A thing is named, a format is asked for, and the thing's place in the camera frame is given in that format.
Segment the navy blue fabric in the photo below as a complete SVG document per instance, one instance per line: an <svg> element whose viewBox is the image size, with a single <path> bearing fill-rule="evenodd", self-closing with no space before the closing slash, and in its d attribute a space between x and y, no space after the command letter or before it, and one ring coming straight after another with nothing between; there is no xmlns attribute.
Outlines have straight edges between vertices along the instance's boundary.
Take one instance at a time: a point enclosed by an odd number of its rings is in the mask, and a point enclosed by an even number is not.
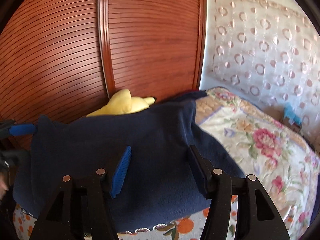
<svg viewBox="0 0 320 240"><path fill-rule="evenodd" d="M203 157L228 174L244 174L223 146L195 124L195 113L196 103L183 101L135 114L81 118L69 125L41 116L31 161L20 166L14 197L37 217L64 175L92 174L122 140L131 146L132 159L121 193L109 203L118 232L166 223L209 207L188 165L189 145L196 145ZM30 182L31 187L24 186Z"/></svg>
<svg viewBox="0 0 320 240"><path fill-rule="evenodd" d="M319 214L319 211L320 211L320 174L318 176L318 188L317 188L316 201L315 201L315 206L313 207L310 223L312 223L313 220L315 220L316 216Z"/></svg>

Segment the floral blanket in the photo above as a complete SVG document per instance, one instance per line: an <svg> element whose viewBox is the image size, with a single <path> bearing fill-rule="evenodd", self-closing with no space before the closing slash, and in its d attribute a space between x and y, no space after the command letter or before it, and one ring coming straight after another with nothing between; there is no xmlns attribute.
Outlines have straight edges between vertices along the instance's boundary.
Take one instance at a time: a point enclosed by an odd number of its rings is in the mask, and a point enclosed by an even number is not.
<svg viewBox="0 0 320 240"><path fill-rule="evenodd" d="M224 88L209 90L197 100L196 123L225 147L245 174L255 174L284 218L292 240L310 224L319 175L319 157L307 143L281 123ZM119 239L200 239L208 209L177 219L154 230L137 229ZM234 238L237 196L232 196L228 240ZM35 219L17 208L17 234L27 240Z"/></svg>

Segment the wooden wardrobe door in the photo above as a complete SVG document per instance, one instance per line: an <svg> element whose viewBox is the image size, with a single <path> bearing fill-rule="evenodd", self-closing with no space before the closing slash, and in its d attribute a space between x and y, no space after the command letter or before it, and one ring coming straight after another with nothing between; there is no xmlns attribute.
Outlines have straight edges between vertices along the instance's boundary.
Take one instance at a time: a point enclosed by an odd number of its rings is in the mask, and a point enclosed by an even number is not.
<svg viewBox="0 0 320 240"><path fill-rule="evenodd" d="M206 0L98 0L108 92L159 100L199 82Z"/></svg>
<svg viewBox="0 0 320 240"><path fill-rule="evenodd" d="M97 0L25 0L0 35L1 117L71 122L105 105L97 26Z"/></svg>

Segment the yellow plush toy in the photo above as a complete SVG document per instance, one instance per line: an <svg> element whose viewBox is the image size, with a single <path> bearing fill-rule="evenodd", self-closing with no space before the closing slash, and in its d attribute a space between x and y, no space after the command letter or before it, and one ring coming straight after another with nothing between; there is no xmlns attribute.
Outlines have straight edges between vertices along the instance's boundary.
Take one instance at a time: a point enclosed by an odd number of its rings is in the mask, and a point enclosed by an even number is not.
<svg viewBox="0 0 320 240"><path fill-rule="evenodd" d="M88 114L87 117L106 114L132 114L149 108L149 106L151 106L154 102L155 98L153 97L131 97L130 91L128 89L123 89L115 93L106 106L94 111L91 114Z"/></svg>

